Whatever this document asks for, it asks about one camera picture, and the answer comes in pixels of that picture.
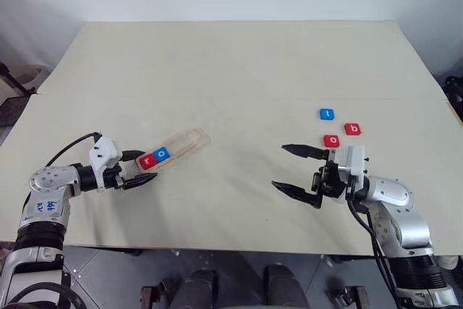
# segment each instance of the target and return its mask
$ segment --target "black cable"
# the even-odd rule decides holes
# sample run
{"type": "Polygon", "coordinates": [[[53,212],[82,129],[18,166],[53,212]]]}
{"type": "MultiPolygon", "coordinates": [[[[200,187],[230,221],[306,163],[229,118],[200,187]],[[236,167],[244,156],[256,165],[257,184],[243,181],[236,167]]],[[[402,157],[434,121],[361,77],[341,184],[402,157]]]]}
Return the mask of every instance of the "black cable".
{"type": "Polygon", "coordinates": [[[386,276],[383,277],[386,286],[389,289],[389,292],[391,293],[394,302],[396,303],[397,309],[401,309],[401,305],[399,303],[399,298],[397,298],[397,295],[394,291],[394,282],[392,280],[391,272],[389,271],[387,265],[386,265],[386,260],[384,260],[383,253],[381,252],[381,249],[379,248],[378,242],[376,240],[376,235],[375,232],[360,218],[359,214],[355,210],[354,203],[351,200],[347,201],[347,206],[349,207],[349,210],[351,214],[353,215],[354,219],[357,220],[357,222],[362,226],[370,235],[371,237],[371,246],[373,248],[373,254],[377,253],[378,254],[378,259],[375,257],[376,264],[378,265],[380,269],[381,275],[383,275],[383,272],[386,276]]]}
{"type": "Polygon", "coordinates": [[[69,300],[74,305],[75,309],[87,309],[87,305],[85,305],[84,301],[77,293],[72,291],[69,287],[54,282],[38,282],[37,284],[32,284],[15,295],[9,303],[19,302],[25,295],[37,291],[38,289],[47,289],[48,291],[59,293],[69,300]]]}
{"type": "Polygon", "coordinates": [[[87,135],[84,135],[83,137],[80,137],[79,139],[76,139],[74,140],[72,143],[70,143],[68,146],[66,146],[65,148],[63,148],[61,151],[59,151],[50,161],[48,161],[48,163],[45,165],[45,166],[50,166],[53,164],[53,162],[55,162],[55,160],[57,160],[58,157],[60,157],[60,155],[62,155],[63,153],[65,153],[66,151],[68,151],[72,146],[80,143],[82,140],[85,140],[87,139],[88,137],[93,137],[95,143],[98,141],[98,139],[100,139],[101,137],[101,133],[98,133],[98,132],[93,132],[93,133],[89,133],[87,135]]]}

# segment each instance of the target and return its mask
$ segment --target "beige tabletop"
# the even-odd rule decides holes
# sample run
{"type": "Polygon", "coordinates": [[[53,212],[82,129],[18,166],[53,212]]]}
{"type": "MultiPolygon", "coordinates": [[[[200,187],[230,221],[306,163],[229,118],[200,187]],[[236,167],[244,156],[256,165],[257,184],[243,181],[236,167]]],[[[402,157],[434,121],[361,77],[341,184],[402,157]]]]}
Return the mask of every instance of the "beige tabletop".
{"type": "MultiPolygon", "coordinates": [[[[143,187],[72,199],[66,243],[371,254],[345,205],[315,210],[271,185],[309,189],[320,162],[280,146],[337,134],[415,193],[437,254],[463,253],[463,128],[393,22],[88,23],[0,147],[0,240],[30,174],[76,137],[148,149],[186,127],[211,142],[143,187]]],[[[87,164],[90,146],[56,163],[87,164]]]]}

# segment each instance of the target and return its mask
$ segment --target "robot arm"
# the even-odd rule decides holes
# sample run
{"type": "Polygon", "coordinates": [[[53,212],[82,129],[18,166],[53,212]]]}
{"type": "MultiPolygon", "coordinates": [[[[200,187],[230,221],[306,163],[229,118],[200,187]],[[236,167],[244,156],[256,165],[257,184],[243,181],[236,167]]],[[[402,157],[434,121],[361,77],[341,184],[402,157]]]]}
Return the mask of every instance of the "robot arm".
{"type": "Polygon", "coordinates": [[[396,179],[366,177],[364,147],[323,150],[308,145],[284,145],[301,157],[325,160],[314,173],[312,191],[305,192],[281,182],[272,182],[291,198],[320,208],[323,196],[348,202],[353,213],[371,216],[366,229],[376,238],[388,258],[395,280],[395,294],[406,308],[445,308],[458,305],[433,254],[428,225],[416,211],[413,192],[396,179]]]}
{"type": "MultiPolygon", "coordinates": [[[[16,301],[14,297],[24,289],[38,285],[39,290],[25,295],[21,301],[47,302],[50,308],[55,308],[67,302],[65,298],[73,298],[72,293],[67,293],[72,292],[71,278],[63,272],[62,251],[69,199],[83,191],[127,190],[154,179],[156,173],[138,174],[131,179],[120,175],[120,161],[133,161],[142,154],[143,151],[119,151],[110,138],[99,136],[89,151],[90,166],[46,166],[33,173],[14,250],[7,257],[0,278],[0,308],[16,301]]],[[[84,308],[85,304],[80,302],[73,304],[84,308]]]]}

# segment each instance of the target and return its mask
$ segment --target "wire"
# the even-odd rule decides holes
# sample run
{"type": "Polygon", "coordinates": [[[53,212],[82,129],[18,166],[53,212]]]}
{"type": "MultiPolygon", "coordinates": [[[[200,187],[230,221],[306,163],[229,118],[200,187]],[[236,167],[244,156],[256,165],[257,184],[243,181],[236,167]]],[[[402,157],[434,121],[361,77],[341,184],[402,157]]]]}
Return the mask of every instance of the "wire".
{"type": "Polygon", "coordinates": [[[45,166],[50,166],[53,164],[53,162],[55,162],[55,160],[57,160],[58,157],[60,157],[60,155],[62,155],[63,153],[65,153],[66,151],[68,151],[72,146],[80,143],[81,141],[87,139],[88,137],[93,137],[95,143],[98,141],[98,139],[100,139],[101,137],[101,133],[98,133],[98,132],[93,132],[93,133],[89,133],[87,135],[84,135],[83,137],[80,137],[79,139],[76,139],[74,140],[72,143],[70,143],[68,146],[66,146],[65,148],[63,148],[61,151],[59,151],[50,161],[48,161],[48,163],[45,165],[45,166]]]}
{"type": "Polygon", "coordinates": [[[15,295],[12,300],[9,301],[9,304],[20,301],[25,295],[37,291],[38,289],[47,289],[59,293],[69,300],[74,305],[75,309],[87,309],[87,305],[85,305],[84,301],[77,293],[72,291],[69,287],[54,282],[38,282],[37,284],[32,284],[15,295]]]}
{"type": "MultiPolygon", "coordinates": [[[[394,291],[394,282],[392,280],[391,272],[389,271],[389,268],[386,264],[386,260],[384,259],[384,255],[381,252],[381,249],[379,248],[378,241],[376,240],[376,235],[375,232],[373,231],[372,228],[370,228],[363,220],[360,218],[358,212],[355,210],[354,203],[352,200],[347,201],[347,206],[349,207],[349,210],[351,214],[353,215],[354,219],[357,220],[357,222],[362,226],[370,235],[371,238],[371,247],[373,249],[373,255],[375,256],[375,261],[376,264],[379,268],[379,271],[381,273],[381,276],[383,277],[384,282],[386,283],[386,286],[391,293],[394,302],[396,304],[397,309],[401,309],[401,305],[399,303],[399,298],[397,298],[397,295],[394,291]]],[[[369,223],[371,222],[371,216],[367,214],[367,217],[369,217],[369,223]]]]}

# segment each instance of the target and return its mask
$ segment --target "gray floor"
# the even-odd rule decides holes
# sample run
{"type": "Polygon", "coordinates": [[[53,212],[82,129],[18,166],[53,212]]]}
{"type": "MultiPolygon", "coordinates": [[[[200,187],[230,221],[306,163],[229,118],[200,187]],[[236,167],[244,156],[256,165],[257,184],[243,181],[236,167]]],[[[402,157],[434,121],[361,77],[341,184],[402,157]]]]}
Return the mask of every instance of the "gray floor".
{"type": "MultiPolygon", "coordinates": [[[[65,247],[66,268],[72,288],[82,295],[89,309],[137,308],[141,286],[152,286],[169,278],[181,284],[200,268],[218,272],[216,308],[235,305],[262,305],[263,270],[268,264],[283,263],[299,279],[312,309],[335,308],[326,296],[326,283],[336,277],[346,285],[368,289],[372,308],[393,308],[374,261],[337,264],[331,268],[319,255],[282,253],[238,253],[232,251],[146,250],[139,256],[109,250],[65,247]]],[[[155,308],[168,308],[164,298],[155,308]]]]}

